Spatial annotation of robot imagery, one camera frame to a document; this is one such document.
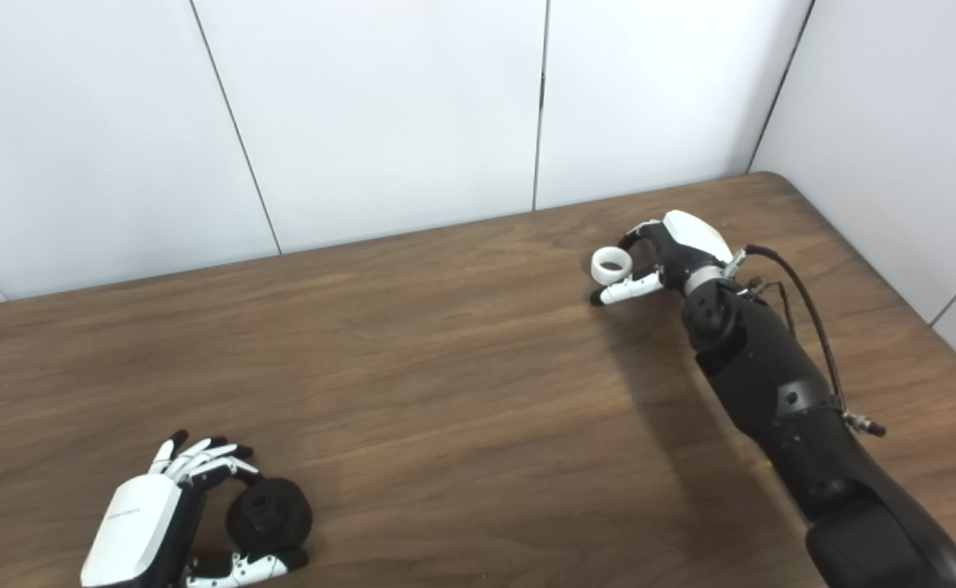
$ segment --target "white robotic hand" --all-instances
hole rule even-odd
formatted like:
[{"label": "white robotic hand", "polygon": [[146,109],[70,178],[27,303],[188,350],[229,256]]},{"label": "white robotic hand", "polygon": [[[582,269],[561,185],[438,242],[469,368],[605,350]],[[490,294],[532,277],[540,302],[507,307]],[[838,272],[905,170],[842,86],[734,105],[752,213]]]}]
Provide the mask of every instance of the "white robotic hand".
[{"label": "white robotic hand", "polygon": [[[261,476],[245,462],[253,454],[246,446],[203,439],[175,455],[186,440],[187,431],[176,431],[148,473],[115,491],[82,566],[83,588],[245,586],[306,565],[300,546],[313,514],[303,492]],[[242,552],[190,558],[206,491],[231,477],[249,484],[228,513]]]},{"label": "white robotic hand", "polygon": [[[628,251],[642,239],[651,242],[658,263],[630,273],[634,263]],[[646,220],[627,231],[618,247],[603,247],[594,253],[590,275],[604,287],[590,294],[590,304],[611,305],[663,289],[687,294],[702,280],[723,275],[734,260],[714,227],[687,212],[667,212],[663,220]],[[604,264],[620,270],[606,270]]]}]

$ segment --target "white ring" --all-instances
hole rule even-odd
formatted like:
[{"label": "white ring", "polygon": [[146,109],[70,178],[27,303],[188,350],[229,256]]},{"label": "white ring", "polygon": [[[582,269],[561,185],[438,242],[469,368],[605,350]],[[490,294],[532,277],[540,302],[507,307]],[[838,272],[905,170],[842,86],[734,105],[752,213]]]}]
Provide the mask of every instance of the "white ring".
[{"label": "white ring", "polygon": [[[604,264],[615,264],[619,266],[619,269],[609,270],[604,267]],[[633,268],[634,260],[631,260],[629,253],[619,247],[602,247],[594,251],[594,256],[590,257],[590,277],[601,286],[619,282],[630,275]]]}]

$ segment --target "robotic finger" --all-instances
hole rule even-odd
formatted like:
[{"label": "robotic finger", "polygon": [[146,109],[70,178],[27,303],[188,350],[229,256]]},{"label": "robotic finger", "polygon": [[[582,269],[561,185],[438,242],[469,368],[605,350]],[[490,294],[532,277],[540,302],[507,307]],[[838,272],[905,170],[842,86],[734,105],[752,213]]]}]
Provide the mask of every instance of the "robotic finger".
[{"label": "robotic finger", "polygon": [[172,461],[172,454],[176,453],[176,450],[180,449],[185,442],[187,442],[187,431],[184,429],[180,429],[169,436],[169,439],[165,440],[165,443],[162,443],[161,447],[158,448],[158,453],[154,454],[154,461],[152,461],[148,473],[161,474],[164,472],[168,468],[169,462]]},{"label": "robotic finger", "polygon": [[250,485],[264,479],[257,468],[236,457],[213,459],[208,464],[194,468],[189,474],[185,474],[187,484],[190,484],[191,488],[203,492],[216,488],[217,485],[231,477],[238,478]]},{"label": "robotic finger", "polygon": [[600,287],[590,294],[590,304],[594,306],[612,305],[616,302],[629,301],[630,298],[637,298],[657,292],[663,289],[663,282],[660,280],[660,269],[657,265],[651,268],[645,268],[634,272],[634,274],[624,278],[622,282],[608,284]]},{"label": "robotic finger", "polygon": [[243,445],[239,446],[239,444],[235,443],[221,444],[219,447],[198,452],[195,457],[191,457],[189,461],[184,462],[183,465],[169,466],[169,469],[167,469],[164,474],[171,478],[172,481],[175,481],[175,483],[184,483],[189,476],[193,475],[195,471],[198,471],[198,468],[202,468],[202,466],[209,464],[209,462],[214,461],[214,459],[220,459],[221,457],[252,457],[252,455],[252,448]]}]

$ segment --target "black robotic arm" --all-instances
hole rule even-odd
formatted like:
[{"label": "black robotic arm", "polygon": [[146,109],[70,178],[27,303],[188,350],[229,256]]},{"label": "black robotic arm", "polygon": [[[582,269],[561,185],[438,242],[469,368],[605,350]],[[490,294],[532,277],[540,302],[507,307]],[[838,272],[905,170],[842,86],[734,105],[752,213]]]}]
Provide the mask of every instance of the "black robotic arm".
[{"label": "black robotic arm", "polygon": [[[732,256],[713,227],[686,212],[639,224],[620,249],[642,239],[656,250],[657,265],[606,283],[590,302],[613,304],[660,289],[683,294],[682,321],[699,368],[732,423],[760,446],[794,498],[809,528],[807,552],[825,583],[956,588],[956,544],[855,438],[853,430],[885,431],[848,412],[825,331],[786,261],[758,246]],[[827,351],[832,386],[779,315],[736,282],[747,254],[779,261],[794,278]],[[656,287],[635,287],[638,282]]]}]

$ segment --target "metal connector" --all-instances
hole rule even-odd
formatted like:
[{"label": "metal connector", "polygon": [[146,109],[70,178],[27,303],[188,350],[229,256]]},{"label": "metal connector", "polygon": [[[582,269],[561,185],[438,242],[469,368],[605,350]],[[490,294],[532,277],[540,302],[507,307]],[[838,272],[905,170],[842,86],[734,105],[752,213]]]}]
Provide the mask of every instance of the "metal connector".
[{"label": "metal connector", "polygon": [[739,273],[740,265],[743,265],[743,261],[746,261],[746,250],[740,249],[736,251],[735,257],[732,257],[731,261],[728,261],[728,264],[724,266],[724,278],[735,278],[736,273]]}]

